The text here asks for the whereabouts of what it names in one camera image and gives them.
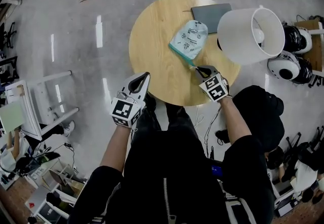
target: black sleeve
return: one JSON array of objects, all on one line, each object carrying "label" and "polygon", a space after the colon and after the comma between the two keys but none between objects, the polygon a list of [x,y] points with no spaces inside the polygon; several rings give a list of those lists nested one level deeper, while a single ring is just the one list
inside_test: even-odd
[{"label": "black sleeve", "polygon": [[245,199],[258,224],[271,223],[274,195],[260,141],[253,136],[237,140],[226,151],[222,170],[224,189]]},{"label": "black sleeve", "polygon": [[100,217],[110,195],[122,179],[122,173],[118,170],[108,166],[98,167],[76,201],[68,223],[88,224],[94,217]]}]

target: white marker cube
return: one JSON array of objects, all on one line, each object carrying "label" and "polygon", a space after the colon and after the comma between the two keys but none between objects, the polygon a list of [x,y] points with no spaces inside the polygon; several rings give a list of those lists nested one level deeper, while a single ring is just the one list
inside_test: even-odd
[{"label": "white marker cube", "polygon": [[141,116],[141,106],[127,100],[113,98],[110,115],[117,125],[131,128]]},{"label": "white marker cube", "polygon": [[212,101],[218,101],[228,95],[227,87],[223,83],[220,73],[204,81],[200,87]]}]

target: white lampshade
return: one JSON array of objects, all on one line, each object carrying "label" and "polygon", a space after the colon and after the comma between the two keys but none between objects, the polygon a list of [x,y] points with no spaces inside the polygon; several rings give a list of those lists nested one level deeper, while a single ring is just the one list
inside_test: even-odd
[{"label": "white lampshade", "polygon": [[218,24],[217,35],[224,54],[241,65],[275,57],[285,45],[285,33],[280,20],[264,7],[225,13]]}]

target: black jacket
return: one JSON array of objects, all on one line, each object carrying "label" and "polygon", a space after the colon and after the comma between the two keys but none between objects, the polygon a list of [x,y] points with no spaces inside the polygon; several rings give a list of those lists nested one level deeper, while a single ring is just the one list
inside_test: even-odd
[{"label": "black jacket", "polygon": [[[239,139],[226,152],[222,168],[227,191],[247,201],[257,223],[270,223],[272,187],[258,140]],[[168,223],[169,213],[176,216],[175,223],[229,223],[222,190],[201,142],[189,133],[160,131],[132,145],[124,178],[110,167],[97,168],[68,223],[87,224],[94,218],[106,223]]]}]

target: zipper pull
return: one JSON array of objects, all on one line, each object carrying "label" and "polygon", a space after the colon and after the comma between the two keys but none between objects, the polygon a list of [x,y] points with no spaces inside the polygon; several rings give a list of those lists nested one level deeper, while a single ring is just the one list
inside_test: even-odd
[{"label": "zipper pull", "polygon": [[168,224],[176,224],[177,216],[176,215],[170,215]]}]

